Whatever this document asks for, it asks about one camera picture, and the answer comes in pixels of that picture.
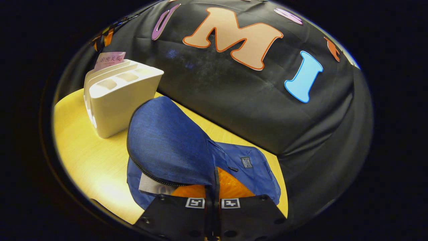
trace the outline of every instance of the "wooden table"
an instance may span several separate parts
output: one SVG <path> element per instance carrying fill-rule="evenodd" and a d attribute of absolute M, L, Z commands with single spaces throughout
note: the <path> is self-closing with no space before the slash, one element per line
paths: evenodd
<path fill-rule="evenodd" d="M 257 147 L 189 109 L 177 106 L 214 141 Z M 69 94 L 55 105 L 53 125 L 59 157 L 70 179 L 86 197 L 97 200 L 115 215 L 134 224 L 144 210 L 134 202 L 126 183 L 129 157 L 127 130 L 107 139 L 99 138 L 86 112 L 83 89 Z M 278 208 L 287 217 L 287 192 L 278 159 L 258 149 L 266 156 L 281 187 Z"/>

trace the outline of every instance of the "black zipper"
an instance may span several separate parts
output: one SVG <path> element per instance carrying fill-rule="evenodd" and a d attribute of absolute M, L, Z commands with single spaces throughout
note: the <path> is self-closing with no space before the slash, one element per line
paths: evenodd
<path fill-rule="evenodd" d="M 128 151 L 128 154 L 130 153 L 130 152 L 129 152 L 129 148 L 128 148 L 128 136 L 129 136 L 129 127 L 131 126 L 132 118 L 134 117 L 135 112 L 136 112 L 136 111 L 137 111 L 137 110 L 138 110 L 142 105 L 146 104 L 146 103 L 147 103 L 148 101 L 150 101 L 150 100 L 152 100 L 152 99 L 149 99 L 149 100 L 145 101 L 143 104 L 139 105 L 139 106 L 134 110 L 134 112 L 133 112 L 133 113 L 132 113 L 132 115 L 131 115 L 131 119 L 129 120 L 129 124 L 128 124 L 128 133 L 127 133 L 127 135 L 126 135 L 126 149 L 127 149 L 127 151 Z M 131 158 L 132 162 L 133 162 L 133 163 L 138 167 L 138 169 L 140 169 L 140 171 L 141 171 L 142 173 L 144 173 L 144 175 L 148 176 L 150 179 L 152 179 L 152 180 L 154 180 L 154 181 L 156 181 L 156 182 L 158 182 L 158 183 L 160 183 L 160 184 L 167 185 L 167 186 L 173 186 L 173 187 L 189 186 L 189 184 L 184 184 L 184 183 L 179 183 L 179 182 L 168 181 L 168 180 L 165 180 L 165 179 L 156 178 L 156 177 L 152 176 L 148 171 L 146 171 L 142 166 L 140 166 L 140 164 L 132 158 L 131 154 L 129 154 L 129 157 Z"/>

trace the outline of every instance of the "white organizer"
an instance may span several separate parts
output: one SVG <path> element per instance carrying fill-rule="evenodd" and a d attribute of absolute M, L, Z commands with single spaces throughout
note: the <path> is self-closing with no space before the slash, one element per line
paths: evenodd
<path fill-rule="evenodd" d="M 163 71 L 132 60 L 85 76 L 83 99 L 98 136 L 108 138 L 128 127 L 134 110 L 153 99 Z"/>

